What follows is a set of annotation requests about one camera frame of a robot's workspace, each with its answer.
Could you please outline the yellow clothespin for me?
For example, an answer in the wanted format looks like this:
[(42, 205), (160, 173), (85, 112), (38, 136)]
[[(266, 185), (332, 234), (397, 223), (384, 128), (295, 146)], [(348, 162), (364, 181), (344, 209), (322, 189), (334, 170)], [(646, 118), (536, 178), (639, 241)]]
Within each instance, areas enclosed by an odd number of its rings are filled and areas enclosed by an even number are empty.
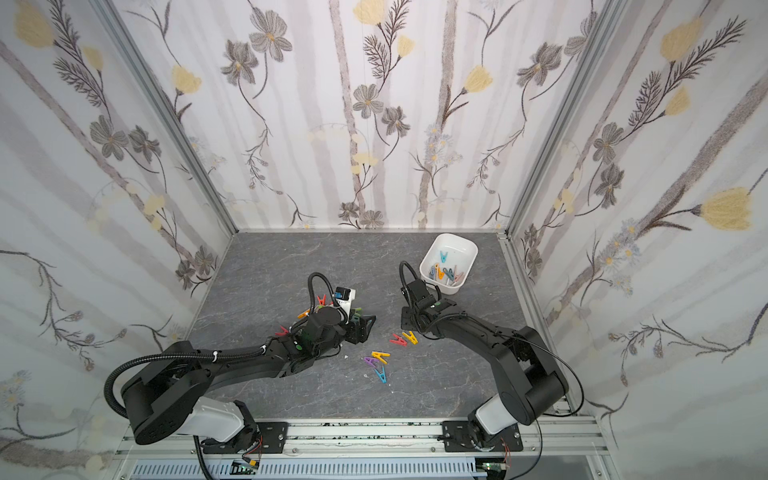
[(372, 351), (371, 357), (376, 359), (380, 363), (387, 365), (388, 364), (387, 358), (390, 357), (390, 354), (386, 352)]
[(417, 345), (417, 344), (419, 343), (419, 341), (418, 341), (417, 337), (415, 336), (415, 334), (414, 334), (412, 331), (408, 331), (408, 332), (406, 332), (406, 331), (403, 331), (403, 332), (402, 332), (402, 336), (403, 336), (403, 337), (404, 337), (404, 338), (405, 338), (407, 341), (409, 341), (411, 344), (413, 344), (413, 345)]

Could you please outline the pink red clothespin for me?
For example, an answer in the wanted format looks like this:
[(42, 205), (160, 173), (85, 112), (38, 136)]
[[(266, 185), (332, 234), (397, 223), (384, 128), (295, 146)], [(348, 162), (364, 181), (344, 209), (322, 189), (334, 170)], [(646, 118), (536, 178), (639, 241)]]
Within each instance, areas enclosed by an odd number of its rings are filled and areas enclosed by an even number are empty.
[(392, 339), (390, 339), (390, 342), (396, 345), (406, 346), (408, 342), (402, 338), (401, 336), (397, 334), (392, 335)]

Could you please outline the white plastic storage box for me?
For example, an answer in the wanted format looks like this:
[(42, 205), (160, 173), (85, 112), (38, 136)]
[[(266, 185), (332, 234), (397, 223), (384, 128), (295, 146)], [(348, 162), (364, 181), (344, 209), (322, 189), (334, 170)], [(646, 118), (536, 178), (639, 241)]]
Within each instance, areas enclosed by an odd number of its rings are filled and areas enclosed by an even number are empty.
[[(439, 251), (441, 250), (448, 252), (446, 263), (440, 261)], [(429, 285), (439, 287), (443, 294), (454, 295), (466, 283), (478, 252), (478, 246), (467, 238), (451, 233), (439, 234), (419, 265), (421, 278)], [(433, 265), (441, 268), (452, 268), (455, 275), (464, 272), (465, 278), (458, 285), (453, 285), (453, 281), (449, 280), (446, 275), (443, 280), (431, 280), (429, 279), (429, 271)]]

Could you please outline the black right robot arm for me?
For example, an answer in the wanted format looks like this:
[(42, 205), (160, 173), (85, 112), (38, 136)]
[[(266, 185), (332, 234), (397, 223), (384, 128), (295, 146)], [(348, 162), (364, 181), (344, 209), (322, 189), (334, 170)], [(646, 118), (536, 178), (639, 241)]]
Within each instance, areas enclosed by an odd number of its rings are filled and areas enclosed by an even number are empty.
[(403, 307), (401, 325), (430, 338), (456, 341), (490, 365), (497, 393), (468, 415), (468, 436), (479, 448), (489, 447), (514, 425), (532, 425), (569, 392), (559, 360), (530, 327), (492, 324), (450, 300)]

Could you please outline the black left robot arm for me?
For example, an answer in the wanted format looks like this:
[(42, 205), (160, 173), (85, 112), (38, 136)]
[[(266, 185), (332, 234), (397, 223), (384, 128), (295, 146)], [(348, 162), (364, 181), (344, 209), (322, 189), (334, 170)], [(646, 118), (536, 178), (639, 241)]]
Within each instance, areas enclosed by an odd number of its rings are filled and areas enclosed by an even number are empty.
[(338, 354), (344, 342), (366, 342), (375, 322), (360, 308), (347, 314), (323, 307), (256, 347), (208, 350), (179, 341), (115, 368), (104, 383), (105, 401), (129, 421), (138, 444), (153, 444), (180, 433), (208, 391), (297, 375)]

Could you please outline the light blue clothespin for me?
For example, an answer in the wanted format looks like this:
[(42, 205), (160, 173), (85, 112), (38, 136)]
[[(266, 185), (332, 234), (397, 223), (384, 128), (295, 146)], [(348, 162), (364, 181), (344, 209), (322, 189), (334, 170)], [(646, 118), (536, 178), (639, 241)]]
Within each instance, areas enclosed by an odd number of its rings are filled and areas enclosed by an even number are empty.
[(386, 369), (384, 367), (382, 367), (380, 369), (376, 369), (375, 373), (376, 373), (377, 377), (379, 378), (379, 380), (383, 384), (387, 383), (387, 374), (386, 374)]

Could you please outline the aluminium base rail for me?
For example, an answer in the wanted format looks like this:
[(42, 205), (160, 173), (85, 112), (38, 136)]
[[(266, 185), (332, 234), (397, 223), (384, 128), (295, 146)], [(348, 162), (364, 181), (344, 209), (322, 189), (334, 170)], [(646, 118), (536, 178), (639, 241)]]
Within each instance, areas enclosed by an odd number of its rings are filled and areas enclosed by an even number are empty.
[(188, 436), (140, 446), (123, 438), (108, 479), (618, 479), (591, 417), (513, 427), (490, 451), (460, 449), (457, 420), (293, 419), (268, 422), (247, 456), (195, 453)]

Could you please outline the aluminium corner post right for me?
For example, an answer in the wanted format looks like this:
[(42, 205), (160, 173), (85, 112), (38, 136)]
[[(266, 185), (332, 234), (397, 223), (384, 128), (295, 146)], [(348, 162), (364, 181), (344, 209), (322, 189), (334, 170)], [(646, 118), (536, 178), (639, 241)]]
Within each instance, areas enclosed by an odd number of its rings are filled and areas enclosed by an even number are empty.
[(504, 237), (506, 239), (509, 239), (522, 224), (525, 212), (543, 182), (543, 177), (554, 156), (554, 151), (558, 147), (568, 124), (575, 116), (575, 111), (585, 95), (593, 70), (597, 68), (602, 55), (607, 49), (627, 4), (628, 1), (606, 1), (602, 13), (596, 19), (592, 34), (587, 39), (581, 59), (577, 63), (570, 82), (567, 84), (564, 97), (546, 131), (544, 142), (523, 184), (517, 203), (512, 211), (512, 216), (504, 230)]

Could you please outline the aluminium corner post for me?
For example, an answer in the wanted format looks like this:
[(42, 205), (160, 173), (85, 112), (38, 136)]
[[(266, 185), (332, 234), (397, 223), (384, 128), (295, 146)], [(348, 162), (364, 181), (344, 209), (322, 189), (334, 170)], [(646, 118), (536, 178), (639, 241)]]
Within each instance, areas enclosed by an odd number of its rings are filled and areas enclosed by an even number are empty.
[(558, 147), (568, 124), (575, 116), (575, 111), (585, 95), (593, 70), (597, 68), (602, 55), (607, 49), (627, 4), (628, 1), (606, 1), (602, 13), (596, 19), (592, 34), (587, 39), (581, 59), (577, 63), (570, 82), (567, 84), (564, 97), (546, 131), (544, 142), (523, 184), (517, 203), (512, 211), (512, 216), (504, 230), (504, 237), (506, 239), (509, 239), (522, 224), (525, 212), (543, 182), (543, 177), (554, 156), (554, 151)]
[(173, 111), (171, 100), (164, 93), (156, 75), (132, 39), (114, 3), (112, 1), (90, 0), (89, 5), (94, 10), (119, 55), (127, 64), (131, 75), (152, 106), (156, 117), (169, 135), (173, 145), (181, 154), (187, 169), (202, 190), (220, 225), (228, 236), (235, 235), (238, 232), (238, 228), (232, 216), (226, 209), (201, 160), (194, 151), (180, 120)]

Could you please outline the aluminium corner post left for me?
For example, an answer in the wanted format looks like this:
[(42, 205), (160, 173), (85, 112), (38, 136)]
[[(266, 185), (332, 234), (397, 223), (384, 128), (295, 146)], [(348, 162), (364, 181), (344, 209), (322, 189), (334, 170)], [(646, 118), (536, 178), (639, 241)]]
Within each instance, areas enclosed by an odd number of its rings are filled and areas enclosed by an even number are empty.
[(156, 75), (132, 39), (114, 3), (112, 1), (90, 0), (89, 5), (94, 10), (119, 55), (127, 64), (131, 75), (152, 106), (156, 117), (169, 135), (173, 145), (181, 154), (187, 169), (202, 190), (220, 225), (228, 236), (235, 235), (238, 232), (238, 228), (232, 216), (226, 209), (201, 160), (194, 151), (180, 120), (173, 111), (171, 100), (164, 93)]

